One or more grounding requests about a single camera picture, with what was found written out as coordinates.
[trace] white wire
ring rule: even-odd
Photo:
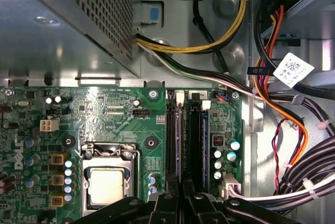
[[[323,187],[323,186],[331,183],[334,180],[335,180],[335,174],[333,174],[333,175],[329,176],[328,178],[325,178],[323,181],[315,184],[314,187],[313,187],[313,190],[316,190],[320,187]],[[302,194],[305,194],[305,193],[309,193],[309,191],[307,189],[305,189],[305,190],[298,191],[298,192],[291,193],[291,194],[247,198],[247,197],[238,195],[233,189],[232,189],[232,192],[231,192],[231,194],[233,194],[234,197],[242,198],[242,199],[247,200],[247,201],[266,201],[266,200],[286,199],[286,198],[290,198],[290,197],[293,197],[293,196],[302,195]]]

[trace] electrolytic capacitor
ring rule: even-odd
[[[221,169],[222,168],[222,163],[221,163],[221,161],[215,161],[215,163],[214,163],[214,168],[215,169]]]
[[[157,183],[157,175],[155,173],[150,173],[148,178],[149,188],[155,186]]]
[[[151,187],[149,188],[148,195],[151,195],[151,194],[154,194],[154,193],[157,193],[157,187],[155,187],[155,186],[151,186]]]
[[[71,191],[72,191],[72,187],[71,186],[67,185],[67,186],[64,187],[64,192],[65,193],[69,194]]]
[[[70,185],[70,184],[72,183],[72,179],[71,179],[71,177],[66,177],[66,178],[64,179],[64,183],[65,183],[65,185]]]
[[[216,157],[217,159],[219,159],[221,157],[221,151],[219,149],[216,149],[214,152],[214,157]]]
[[[12,129],[17,129],[20,127],[20,124],[18,122],[5,122],[3,125],[5,130],[12,130]]]
[[[25,186],[26,188],[32,188],[33,186],[38,185],[38,183],[40,183],[40,177],[37,175],[33,175],[25,181]]]
[[[64,200],[65,200],[66,202],[71,201],[71,200],[72,200],[72,195],[71,195],[71,194],[65,194],[65,195],[64,195]]]
[[[25,139],[25,145],[28,148],[36,147],[40,144],[41,139],[40,137],[31,137]]]
[[[0,105],[0,113],[11,113],[13,108],[9,105]]]
[[[54,97],[54,101],[56,104],[67,104],[68,98],[62,96],[56,96]]]
[[[0,174],[0,181],[3,180],[4,178],[8,177],[7,173],[2,173]]]
[[[70,168],[65,169],[64,174],[69,177],[76,171],[76,167],[72,166]]]
[[[236,154],[232,150],[225,151],[225,157],[228,161],[235,161]]]
[[[237,151],[240,149],[241,145],[240,143],[235,140],[235,139],[231,139],[228,141],[228,146],[233,150],[233,151]]]
[[[132,104],[135,106],[135,107],[138,107],[141,105],[141,100],[138,100],[138,99],[135,99]]]
[[[16,187],[16,186],[15,186],[14,183],[10,183],[10,184],[8,184],[8,185],[5,186],[5,187],[0,188],[0,195],[9,193],[10,191],[14,190],[15,187]]]
[[[47,98],[46,98],[46,103],[47,103],[48,105],[50,105],[50,104],[52,103],[52,98],[51,98],[51,97],[47,97]]]
[[[4,187],[5,185],[8,185],[9,183],[14,182],[15,180],[16,177],[14,175],[7,176],[0,181],[0,187]]]
[[[221,172],[220,171],[216,171],[215,173],[214,173],[214,179],[216,179],[216,180],[219,180],[219,179],[221,179]]]
[[[40,162],[40,160],[41,158],[39,155],[33,154],[32,156],[26,158],[25,165],[26,166],[36,165],[38,164],[38,162]]]

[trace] yellow wire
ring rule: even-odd
[[[231,27],[228,29],[228,31],[225,33],[225,35],[223,35],[219,40],[213,43],[207,44],[207,45],[178,48],[178,47],[171,47],[171,46],[161,46],[155,43],[146,42],[141,39],[137,39],[137,41],[145,45],[147,48],[151,50],[161,51],[161,52],[166,52],[166,53],[190,53],[190,52],[195,52],[195,51],[200,51],[200,50],[206,50],[206,49],[209,49],[213,46],[219,45],[220,43],[227,41],[231,36],[233,36],[233,34],[239,29],[239,26],[241,25],[243,21],[246,6],[247,6],[247,2],[245,0],[241,0],[240,8],[236,16],[236,19],[231,25]]]
[[[273,30],[272,30],[272,33],[271,33],[271,36],[270,38],[272,37],[273,33],[274,33],[274,30],[275,30],[275,27],[276,27],[276,19],[273,15],[270,16],[272,21],[273,21]],[[259,66],[259,63],[260,63],[261,59],[258,58],[257,60],[257,63],[256,63],[256,66]],[[301,147],[301,151],[299,152],[299,155],[297,156],[297,158],[295,160],[292,161],[292,165],[294,165],[295,163],[297,163],[297,161],[300,159],[300,157],[302,156],[302,154],[304,153],[305,149],[306,149],[306,146],[307,146],[307,143],[308,143],[308,140],[309,140],[309,136],[308,136],[308,131],[306,129],[306,127],[301,124],[298,120],[296,120],[294,117],[292,117],[291,115],[287,114],[286,112],[284,112],[283,110],[281,110],[280,108],[276,107],[275,105],[273,105],[266,97],[264,97],[261,93],[261,91],[259,90],[258,86],[257,86],[257,81],[256,81],[256,78],[254,77],[253,79],[254,81],[254,86],[258,92],[258,95],[266,102],[266,104],[268,104],[271,108],[273,108],[274,110],[276,110],[277,112],[279,112],[283,117],[289,119],[290,121],[294,122],[296,125],[300,126],[301,129],[303,130],[304,132],[304,142],[303,142],[303,145]]]

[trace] white sticker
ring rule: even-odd
[[[298,82],[303,80],[314,67],[292,53],[288,53],[273,75],[286,84],[288,87],[293,88]]]

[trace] red wire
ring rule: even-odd
[[[276,140],[277,140],[277,137],[279,135],[279,131],[280,131],[280,128],[282,126],[282,123],[284,121],[286,121],[287,119],[286,118],[283,118],[279,124],[277,125],[277,128],[276,128],[276,132],[275,132],[275,135],[272,139],[272,148],[273,148],[273,153],[274,153],[274,159],[275,159],[275,162],[276,162],[276,174],[275,174],[275,180],[274,180],[274,185],[276,187],[276,191],[278,192],[279,191],[279,157],[278,157],[278,153],[277,153],[277,143],[276,143]]]

